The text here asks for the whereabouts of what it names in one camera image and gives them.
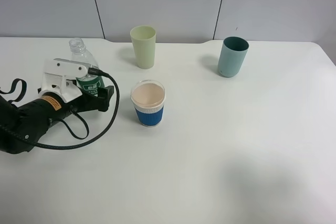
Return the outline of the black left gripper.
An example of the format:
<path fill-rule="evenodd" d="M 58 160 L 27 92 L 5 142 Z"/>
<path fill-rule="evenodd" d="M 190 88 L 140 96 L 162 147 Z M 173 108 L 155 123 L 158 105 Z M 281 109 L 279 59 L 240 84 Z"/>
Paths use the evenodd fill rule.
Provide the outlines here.
<path fill-rule="evenodd" d="M 51 127 L 63 123 L 74 138 L 84 140 L 89 135 L 89 126 L 79 113 L 93 110 L 107 112 L 114 94 L 114 86 L 99 87 L 98 96 L 84 90 L 81 92 L 80 97 L 68 103 L 58 95 L 47 92 L 40 98 L 20 106 L 15 131 L 23 137 L 27 136 L 29 140 L 39 140 Z M 74 115 L 84 124 L 85 130 L 79 136 L 65 122 L 65 118 L 70 115 Z"/>

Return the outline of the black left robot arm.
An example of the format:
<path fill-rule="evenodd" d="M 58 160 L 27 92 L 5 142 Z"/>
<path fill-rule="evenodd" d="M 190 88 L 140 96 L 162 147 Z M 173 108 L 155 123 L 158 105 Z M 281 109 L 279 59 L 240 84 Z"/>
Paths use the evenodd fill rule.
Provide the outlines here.
<path fill-rule="evenodd" d="M 80 97 L 66 103 L 57 94 L 47 92 L 40 98 L 19 107 L 1 99 L 1 151 L 19 154 L 29 152 L 33 147 L 65 151 L 78 149 L 95 142 L 107 133 L 115 121 L 119 108 L 118 100 L 116 100 L 110 122 L 94 138 L 69 146 L 47 145 L 39 143 L 39 140 L 57 123 L 65 123 L 64 119 L 70 115 L 76 116 L 84 123 L 88 135 L 89 126 L 79 113 L 93 110 L 108 111 L 113 94 L 114 86 L 99 88 L 97 97 L 83 90 Z"/>

